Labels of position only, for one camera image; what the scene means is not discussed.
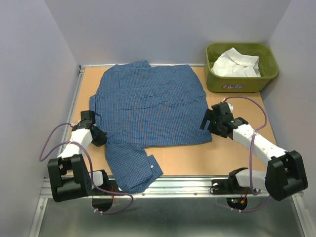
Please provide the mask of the blue plaid long sleeve shirt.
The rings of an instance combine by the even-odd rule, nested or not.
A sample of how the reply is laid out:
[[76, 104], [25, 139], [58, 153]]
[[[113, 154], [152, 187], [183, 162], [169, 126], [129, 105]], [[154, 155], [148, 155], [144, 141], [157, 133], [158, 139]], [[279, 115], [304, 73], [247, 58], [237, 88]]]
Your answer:
[[163, 174], [146, 148], [210, 142], [200, 128], [207, 107], [188, 65], [153, 67], [144, 60], [106, 70], [89, 108], [107, 133], [106, 161], [121, 190], [141, 193]]

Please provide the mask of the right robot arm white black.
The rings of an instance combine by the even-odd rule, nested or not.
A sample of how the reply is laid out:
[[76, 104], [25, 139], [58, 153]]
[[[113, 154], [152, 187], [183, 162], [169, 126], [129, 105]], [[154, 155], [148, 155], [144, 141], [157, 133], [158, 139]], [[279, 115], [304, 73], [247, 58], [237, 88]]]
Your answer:
[[266, 191], [273, 199], [281, 201], [308, 187], [302, 156], [295, 150], [286, 151], [255, 131], [243, 118], [235, 118], [229, 103], [215, 104], [206, 110], [201, 129], [230, 138], [249, 149], [266, 166], [266, 171], [242, 167], [229, 173], [227, 180], [219, 184], [233, 193], [243, 188]]

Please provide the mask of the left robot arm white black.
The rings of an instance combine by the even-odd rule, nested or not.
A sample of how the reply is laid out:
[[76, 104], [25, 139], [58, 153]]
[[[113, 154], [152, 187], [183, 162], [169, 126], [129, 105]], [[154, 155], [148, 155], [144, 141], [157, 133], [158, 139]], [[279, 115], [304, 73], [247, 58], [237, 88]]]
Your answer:
[[94, 171], [84, 162], [90, 144], [101, 147], [107, 142], [107, 133], [96, 126], [94, 111], [82, 111], [80, 121], [73, 125], [71, 138], [62, 153], [50, 159], [47, 168], [52, 197], [55, 202], [83, 198], [109, 191], [110, 182], [104, 170]]

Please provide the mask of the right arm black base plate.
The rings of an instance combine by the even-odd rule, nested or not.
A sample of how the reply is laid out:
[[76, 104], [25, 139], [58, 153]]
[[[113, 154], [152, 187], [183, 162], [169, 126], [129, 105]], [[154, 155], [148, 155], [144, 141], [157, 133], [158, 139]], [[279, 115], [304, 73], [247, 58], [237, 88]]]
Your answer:
[[250, 188], [231, 184], [228, 178], [213, 180], [209, 191], [213, 195], [228, 195], [226, 198], [227, 206], [225, 207], [230, 207], [238, 211], [244, 211], [247, 208], [247, 196], [251, 194]]

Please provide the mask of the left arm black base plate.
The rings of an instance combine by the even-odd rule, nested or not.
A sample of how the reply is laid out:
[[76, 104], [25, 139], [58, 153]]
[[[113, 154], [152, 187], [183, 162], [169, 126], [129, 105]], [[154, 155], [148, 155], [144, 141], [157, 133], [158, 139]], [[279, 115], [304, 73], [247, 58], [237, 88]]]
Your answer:
[[125, 196], [104, 193], [96, 189], [93, 191], [94, 193], [92, 196], [91, 205], [93, 209], [96, 209], [97, 213], [117, 213], [119, 210], [126, 207], [129, 202], [129, 197], [124, 199]]

